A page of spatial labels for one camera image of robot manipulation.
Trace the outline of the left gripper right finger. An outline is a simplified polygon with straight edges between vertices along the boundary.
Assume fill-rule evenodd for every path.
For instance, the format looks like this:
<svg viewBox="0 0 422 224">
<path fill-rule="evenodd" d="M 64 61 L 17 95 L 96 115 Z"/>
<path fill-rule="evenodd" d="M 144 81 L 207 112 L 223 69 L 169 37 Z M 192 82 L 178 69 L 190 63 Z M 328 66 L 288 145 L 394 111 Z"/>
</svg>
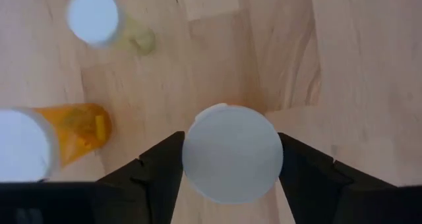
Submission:
<svg viewBox="0 0 422 224">
<path fill-rule="evenodd" d="M 332 224 L 342 190 L 393 185 L 359 171 L 282 132 L 284 162 L 279 180 L 296 224 Z"/>
</svg>

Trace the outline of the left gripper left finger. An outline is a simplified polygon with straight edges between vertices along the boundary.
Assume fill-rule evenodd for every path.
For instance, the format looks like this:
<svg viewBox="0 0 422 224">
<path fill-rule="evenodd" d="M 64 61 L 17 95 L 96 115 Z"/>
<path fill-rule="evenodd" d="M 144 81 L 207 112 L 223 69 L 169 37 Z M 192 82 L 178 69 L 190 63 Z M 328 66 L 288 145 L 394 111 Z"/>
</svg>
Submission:
<svg viewBox="0 0 422 224">
<path fill-rule="evenodd" d="M 99 181 L 113 196 L 97 207 L 98 224 L 171 224 L 183 174 L 185 133 L 178 131 Z"/>
</svg>

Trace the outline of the wide orange pill bottle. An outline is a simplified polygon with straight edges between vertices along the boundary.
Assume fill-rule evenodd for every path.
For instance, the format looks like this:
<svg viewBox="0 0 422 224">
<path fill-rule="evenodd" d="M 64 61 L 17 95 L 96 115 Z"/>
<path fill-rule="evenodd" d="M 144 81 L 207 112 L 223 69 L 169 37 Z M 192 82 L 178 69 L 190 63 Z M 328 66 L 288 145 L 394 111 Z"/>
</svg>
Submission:
<svg viewBox="0 0 422 224">
<path fill-rule="evenodd" d="M 95 103 L 0 108 L 0 182 L 46 180 L 105 145 L 111 128 Z"/>
<path fill-rule="evenodd" d="M 182 162 L 187 179 L 203 196 L 221 204 L 242 204 L 274 186 L 284 149 L 264 115 L 219 103 L 195 117 L 183 143 Z"/>
</svg>

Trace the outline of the pale yellow pill bottle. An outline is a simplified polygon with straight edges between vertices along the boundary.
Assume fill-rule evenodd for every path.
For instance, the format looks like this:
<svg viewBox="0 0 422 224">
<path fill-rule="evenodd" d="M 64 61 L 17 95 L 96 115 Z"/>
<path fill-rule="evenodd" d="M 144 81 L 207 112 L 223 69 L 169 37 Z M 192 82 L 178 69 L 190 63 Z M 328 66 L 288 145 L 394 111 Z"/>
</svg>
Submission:
<svg viewBox="0 0 422 224">
<path fill-rule="evenodd" d="M 125 13 L 116 0 L 69 0 L 67 25 L 95 48 L 124 47 L 139 55 L 156 48 L 153 30 Z"/>
</svg>

